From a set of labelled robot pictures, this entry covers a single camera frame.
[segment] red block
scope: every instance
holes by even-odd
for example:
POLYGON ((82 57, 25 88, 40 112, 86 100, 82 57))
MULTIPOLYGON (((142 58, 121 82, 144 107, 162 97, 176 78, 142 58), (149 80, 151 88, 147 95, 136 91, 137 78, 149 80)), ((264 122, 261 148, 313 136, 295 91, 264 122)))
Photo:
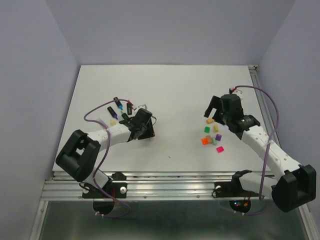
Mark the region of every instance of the red block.
POLYGON ((216 148, 216 150, 218 151, 218 153, 221 153, 221 152, 223 152, 225 149, 224 149, 223 146, 219 146, 219 147, 216 148))

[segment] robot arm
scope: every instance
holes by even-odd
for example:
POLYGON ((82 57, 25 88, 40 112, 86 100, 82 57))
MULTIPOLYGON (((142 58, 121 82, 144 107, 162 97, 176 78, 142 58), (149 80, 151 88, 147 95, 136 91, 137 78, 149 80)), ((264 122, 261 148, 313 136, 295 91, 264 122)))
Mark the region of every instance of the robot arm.
MULTIPOLYGON (((151 122, 152 113, 148 110, 138 107, 134 117, 129 118, 127 115, 124 117, 124 120, 108 128, 110 146, 155 136, 151 122)), ((95 163, 98 153, 107 148, 108 138, 105 129, 89 133, 76 130, 58 154, 55 162, 78 183, 88 183, 98 188, 93 179, 95 163)), ((104 188, 111 179, 98 170, 95 180, 104 188)))
MULTIPOLYGON (((208 117, 212 109, 216 109, 213 116, 216 122, 227 125, 232 133, 264 159, 268 135, 252 115, 244 115, 239 96, 213 96, 204 116, 208 117)), ((291 158, 274 141, 270 143, 267 166, 275 179, 264 179, 262 194, 272 198, 282 211, 289 212, 316 198, 315 169, 311 165, 303 166, 291 158)), ((231 182, 221 183, 222 186, 216 195, 240 197, 245 191, 259 193, 260 182, 261 176, 249 170, 236 172, 231 182)))

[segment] small block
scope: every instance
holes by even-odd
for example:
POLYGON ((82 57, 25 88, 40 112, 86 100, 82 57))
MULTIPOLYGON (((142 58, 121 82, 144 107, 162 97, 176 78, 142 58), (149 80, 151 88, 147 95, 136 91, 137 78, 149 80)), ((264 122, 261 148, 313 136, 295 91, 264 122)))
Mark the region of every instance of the small block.
POLYGON ((212 124, 215 120, 213 120, 212 118, 208 118, 205 122, 207 124, 212 124))
POLYGON ((219 132, 218 124, 213 125, 213 131, 215 133, 219 132))
POLYGON ((202 138, 201 141, 202 141, 202 144, 203 144, 203 145, 207 145, 207 144, 208 144, 208 140, 207 140, 206 137, 205 137, 205 138, 202 138))
POLYGON ((110 119, 110 125, 111 126, 114 126, 114 125, 116 125, 117 123, 115 122, 115 120, 113 120, 113 119, 110 119))
POLYGON ((217 145, 217 144, 218 144, 218 143, 217 143, 217 140, 216 140, 214 137, 212 138, 212 144, 213 144, 213 145, 217 145))
POLYGON ((205 132, 205 133, 210 133, 210 127, 206 126, 206 127, 204 128, 204 132, 205 132))
POLYGON ((216 148, 216 150, 218 151, 218 153, 221 153, 221 152, 223 152, 225 149, 224 149, 223 146, 219 146, 219 147, 216 148))
POLYGON ((221 141, 221 135, 220 134, 217 134, 216 136, 215 136, 215 140, 217 140, 217 141, 221 141))
POLYGON ((212 137, 210 135, 205 136, 208 144, 212 144, 212 137))

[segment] white connector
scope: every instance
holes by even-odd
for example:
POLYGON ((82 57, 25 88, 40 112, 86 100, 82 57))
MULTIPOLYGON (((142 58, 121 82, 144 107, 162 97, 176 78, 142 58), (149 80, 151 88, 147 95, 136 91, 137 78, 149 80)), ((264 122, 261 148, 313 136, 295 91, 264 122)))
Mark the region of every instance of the white connector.
POLYGON ((240 98, 241 101, 242 101, 242 99, 244 99, 244 94, 243 94, 243 92, 242 92, 241 90, 239 90, 239 89, 234 90, 234 91, 232 92, 232 94, 237 95, 237 96, 240 98))

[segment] metal frame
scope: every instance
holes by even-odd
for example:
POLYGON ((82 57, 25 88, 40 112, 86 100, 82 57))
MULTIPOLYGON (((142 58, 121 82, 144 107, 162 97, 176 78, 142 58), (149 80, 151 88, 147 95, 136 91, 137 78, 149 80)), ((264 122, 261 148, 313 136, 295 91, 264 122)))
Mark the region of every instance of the metal frame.
MULTIPOLYGON (((260 87, 257 67, 249 66, 252 83, 260 87)), ((262 117, 267 133, 274 127, 264 95, 256 91, 262 117)), ((280 145, 278 136, 273 139, 280 145)), ((230 181, 234 172, 123 172, 127 176, 127 195, 122 201, 208 201, 216 200, 212 197, 215 182, 230 181)), ((30 236, 31 240, 38 240, 44 223, 49 201, 92 201, 82 198, 82 189, 66 172, 56 171, 53 177, 44 183, 39 207, 30 236)), ((310 240, 320 239, 317 227, 308 206, 299 207, 302 224, 305 226, 310 240)))
MULTIPOLYGON (((253 86, 261 88, 259 78, 258 78, 257 68, 258 68, 258 66, 255 66, 255 65, 248 66, 253 86)), ((258 103, 260 106, 262 118, 263 118, 263 121, 265 124, 265 130, 268 134, 270 134, 272 129, 275 126, 274 126, 273 120, 271 118, 269 108, 267 106, 267 101, 266 101, 265 95, 258 90, 255 91, 255 94, 256 94, 256 97, 258 99, 258 103)), ((277 133, 274 134, 274 137, 272 140, 274 140, 276 142, 276 144, 281 146, 277 133)), ((306 230, 306 233, 308 235, 309 240, 319 240, 320 235, 319 235, 315 220, 314 220, 314 218, 308 208, 308 205, 304 204, 304 205, 300 206, 299 211, 301 214, 302 223, 305 227, 305 230, 306 230)))

